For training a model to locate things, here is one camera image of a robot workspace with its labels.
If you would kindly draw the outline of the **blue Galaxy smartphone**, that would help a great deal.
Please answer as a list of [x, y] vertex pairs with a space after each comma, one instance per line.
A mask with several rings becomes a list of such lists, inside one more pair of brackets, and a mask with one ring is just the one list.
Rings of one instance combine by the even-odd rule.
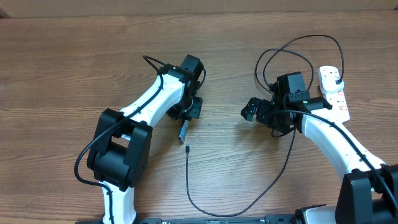
[[189, 120], [183, 120], [182, 121], [182, 125], [180, 128], [180, 132], [178, 134], [178, 139], [180, 140], [180, 142], [182, 144], [184, 144], [186, 136], [187, 136], [187, 131], [188, 131], [188, 127], [189, 127]]

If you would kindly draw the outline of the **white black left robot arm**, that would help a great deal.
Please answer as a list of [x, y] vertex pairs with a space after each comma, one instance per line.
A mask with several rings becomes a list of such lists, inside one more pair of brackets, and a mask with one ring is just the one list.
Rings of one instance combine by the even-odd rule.
[[104, 214], [97, 223], [134, 223], [134, 189], [149, 160], [155, 125], [164, 115], [182, 120], [178, 138], [184, 142], [189, 122], [199, 118], [202, 98], [196, 93], [206, 70], [199, 58], [187, 55], [179, 66], [144, 56], [156, 71], [152, 86], [129, 106], [104, 110], [93, 140], [78, 155], [74, 175], [81, 183], [101, 187]]

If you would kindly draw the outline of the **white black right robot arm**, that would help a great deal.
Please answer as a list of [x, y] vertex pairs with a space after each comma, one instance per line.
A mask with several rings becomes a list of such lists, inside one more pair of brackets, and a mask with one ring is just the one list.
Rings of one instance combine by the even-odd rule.
[[251, 98], [241, 116], [282, 134], [304, 134], [341, 179], [335, 206], [300, 208], [291, 223], [397, 223], [397, 166], [370, 153], [337, 120], [324, 97], [312, 98], [300, 72], [279, 76], [271, 93], [271, 100]]

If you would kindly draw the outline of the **white charger plug adapter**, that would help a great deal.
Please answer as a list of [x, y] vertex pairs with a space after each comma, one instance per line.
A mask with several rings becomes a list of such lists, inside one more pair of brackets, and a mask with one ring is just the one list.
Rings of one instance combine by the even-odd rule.
[[324, 77], [321, 76], [320, 79], [320, 90], [323, 94], [331, 94], [334, 92], [339, 92], [343, 90], [345, 87], [344, 81], [339, 81], [340, 79], [337, 77]]

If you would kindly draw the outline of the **white power strip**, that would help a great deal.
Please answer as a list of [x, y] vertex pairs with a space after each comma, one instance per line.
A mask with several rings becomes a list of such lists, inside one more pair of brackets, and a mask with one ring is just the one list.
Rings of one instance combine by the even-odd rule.
[[[321, 76], [324, 77], [337, 77], [340, 79], [339, 71], [336, 67], [325, 65], [318, 69], [318, 79], [320, 81]], [[345, 123], [350, 120], [348, 105], [343, 90], [334, 92], [331, 94], [323, 94], [323, 97], [332, 105], [332, 110], [335, 113], [335, 118], [341, 123]]]

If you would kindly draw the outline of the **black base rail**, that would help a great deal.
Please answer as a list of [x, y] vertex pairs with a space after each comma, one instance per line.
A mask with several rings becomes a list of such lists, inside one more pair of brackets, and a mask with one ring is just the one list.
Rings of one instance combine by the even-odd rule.
[[266, 215], [251, 218], [187, 218], [162, 220], [160, 218], [143, 218], [133, 224], [303, 224], [300, 218], [292, 214]]

